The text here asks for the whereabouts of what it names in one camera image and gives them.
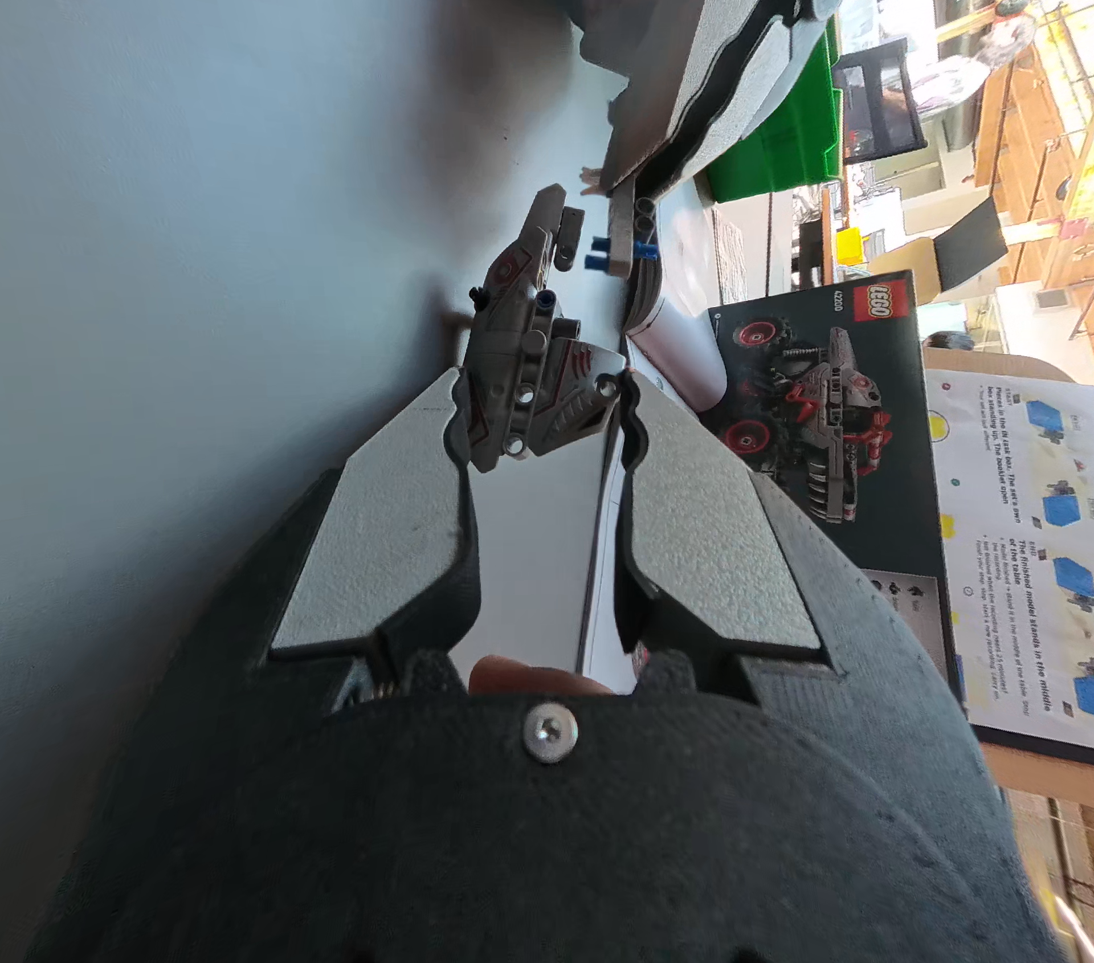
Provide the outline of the black monitor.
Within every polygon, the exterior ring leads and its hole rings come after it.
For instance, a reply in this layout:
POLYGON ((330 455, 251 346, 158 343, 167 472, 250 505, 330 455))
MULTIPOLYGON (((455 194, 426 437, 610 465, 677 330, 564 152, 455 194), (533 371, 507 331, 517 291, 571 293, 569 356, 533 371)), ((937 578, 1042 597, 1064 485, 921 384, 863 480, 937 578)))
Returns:
POLYGON ((842 93, 845 166, 901 156, 926 148, 912 96, 904 36, 840 56, 831 68, 842 93))

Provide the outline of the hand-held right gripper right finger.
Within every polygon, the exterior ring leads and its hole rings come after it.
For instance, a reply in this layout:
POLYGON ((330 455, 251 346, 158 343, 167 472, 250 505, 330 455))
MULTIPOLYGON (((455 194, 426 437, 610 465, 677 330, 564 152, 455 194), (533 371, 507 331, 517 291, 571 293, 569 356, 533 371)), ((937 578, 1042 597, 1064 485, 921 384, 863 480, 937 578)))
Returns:
POLYGON ((814 660, 823 643, 754 473, 649 379, 622 371, 615 624, 622 650, 814 660))

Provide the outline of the dark lego set box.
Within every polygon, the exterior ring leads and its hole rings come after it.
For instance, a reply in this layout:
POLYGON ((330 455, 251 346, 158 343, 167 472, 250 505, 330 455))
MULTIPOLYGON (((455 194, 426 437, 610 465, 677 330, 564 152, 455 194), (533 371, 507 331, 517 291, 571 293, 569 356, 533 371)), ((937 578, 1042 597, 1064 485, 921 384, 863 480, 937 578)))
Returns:
POLYGON ((961 697, 916 309, 910 271, 711 309, 728 388, 700 419, 856 564, 961 697))

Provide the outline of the grey lego model red stickers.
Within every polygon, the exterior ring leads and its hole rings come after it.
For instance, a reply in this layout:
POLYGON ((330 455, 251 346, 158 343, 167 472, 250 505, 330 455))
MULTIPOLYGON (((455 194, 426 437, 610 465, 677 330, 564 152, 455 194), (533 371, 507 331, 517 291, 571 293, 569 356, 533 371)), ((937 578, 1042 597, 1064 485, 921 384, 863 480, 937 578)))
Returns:
POLYGON ((470 290, 470 338, 453 388, 444 445, 481 473, 603 434, 621 395, 622 353, 587 343, 549 286, 574 263, 584 211, 559 184, 529 204, 517 237, 470 290))

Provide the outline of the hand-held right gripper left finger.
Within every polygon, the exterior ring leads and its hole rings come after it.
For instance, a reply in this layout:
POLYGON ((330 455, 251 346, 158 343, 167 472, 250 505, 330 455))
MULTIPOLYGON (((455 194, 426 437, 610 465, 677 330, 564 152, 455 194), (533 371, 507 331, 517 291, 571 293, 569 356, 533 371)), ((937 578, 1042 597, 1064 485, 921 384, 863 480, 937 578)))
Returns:
POLYGON ((349 655, 401 685, 449 655, 481 610, 465 373, 446 370, 338 478, 272 637, 275 660, 349 655))

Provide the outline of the printed instruction sheet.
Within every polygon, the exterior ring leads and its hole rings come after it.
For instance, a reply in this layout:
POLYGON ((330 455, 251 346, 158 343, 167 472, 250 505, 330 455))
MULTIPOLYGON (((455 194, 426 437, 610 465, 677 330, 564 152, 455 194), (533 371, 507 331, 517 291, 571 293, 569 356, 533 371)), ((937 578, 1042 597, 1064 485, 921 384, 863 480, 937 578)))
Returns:
POLYGON ((929 369, 926 398, 967 717, 1092 750, 1092 387, 929 369))

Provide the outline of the wooden shelving frame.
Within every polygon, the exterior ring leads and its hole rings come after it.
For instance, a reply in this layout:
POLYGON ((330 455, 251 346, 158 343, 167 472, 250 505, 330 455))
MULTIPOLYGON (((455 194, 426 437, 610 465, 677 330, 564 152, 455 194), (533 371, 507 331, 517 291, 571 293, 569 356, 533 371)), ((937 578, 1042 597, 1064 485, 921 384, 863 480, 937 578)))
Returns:
POLYGON ((1001 279, 1063 290, 1092 328, 1093 0, 999 0, 1035 25, 982 90, 976 183, 1009 250, 1001 279))

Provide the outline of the green plastic bin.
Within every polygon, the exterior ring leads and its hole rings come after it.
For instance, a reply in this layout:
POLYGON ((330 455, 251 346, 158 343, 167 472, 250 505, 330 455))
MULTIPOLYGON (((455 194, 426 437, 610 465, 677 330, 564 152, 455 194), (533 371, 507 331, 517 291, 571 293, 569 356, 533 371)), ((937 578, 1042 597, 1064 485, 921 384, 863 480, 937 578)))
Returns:
POLYGON ((842 177, 843 93, 831 74, 838 57, 836 23, 829 20, 779 107, 705 170, 715 204, 842 177))

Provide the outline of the person's right hand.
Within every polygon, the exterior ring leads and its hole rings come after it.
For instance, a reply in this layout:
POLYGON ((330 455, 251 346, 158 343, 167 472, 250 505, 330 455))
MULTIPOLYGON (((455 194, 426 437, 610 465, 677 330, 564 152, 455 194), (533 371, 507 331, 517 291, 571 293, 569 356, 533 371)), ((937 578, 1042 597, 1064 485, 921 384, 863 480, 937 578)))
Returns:
POLYGON ((472 695, 610 696, 595 680, 556 668, 538 668, 505 655, 484 655, 472 668, 472 695))

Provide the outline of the grey lego beam blue pins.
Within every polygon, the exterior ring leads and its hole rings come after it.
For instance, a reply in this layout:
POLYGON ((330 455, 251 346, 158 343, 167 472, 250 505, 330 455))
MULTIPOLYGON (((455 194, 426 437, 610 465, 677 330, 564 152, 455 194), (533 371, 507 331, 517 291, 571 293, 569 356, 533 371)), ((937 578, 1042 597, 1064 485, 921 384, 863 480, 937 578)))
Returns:
POLYGON ((633 173, 612 193, 607 234, 592 240, 584 270, 626 279, 635 264, 660 259, 657 204, 639 190, 633 173))

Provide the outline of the lego instruction booklet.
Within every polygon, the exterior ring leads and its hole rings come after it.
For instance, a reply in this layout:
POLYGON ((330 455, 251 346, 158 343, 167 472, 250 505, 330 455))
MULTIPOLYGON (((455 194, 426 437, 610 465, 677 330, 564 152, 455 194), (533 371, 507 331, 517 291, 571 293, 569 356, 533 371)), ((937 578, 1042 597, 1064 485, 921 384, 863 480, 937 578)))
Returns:
MULTIPOLYGON (((745 290, 741 234, 731 223, 729 248, 719 250, 717 214, 706 190, 691 181, 657 204, 661 259, 653 302, 624 328, 630 368, 694 415, 712 409, 728 390, 728 374, 708 314, 719 291, 717 263, 730 266, 730 292, 745 290)), ((582 674, 618 694, 635 689, 642 662, 622 650, 616 627, 616 530, 622 498, 622 432, 609 437, 589 583, 582 674)))

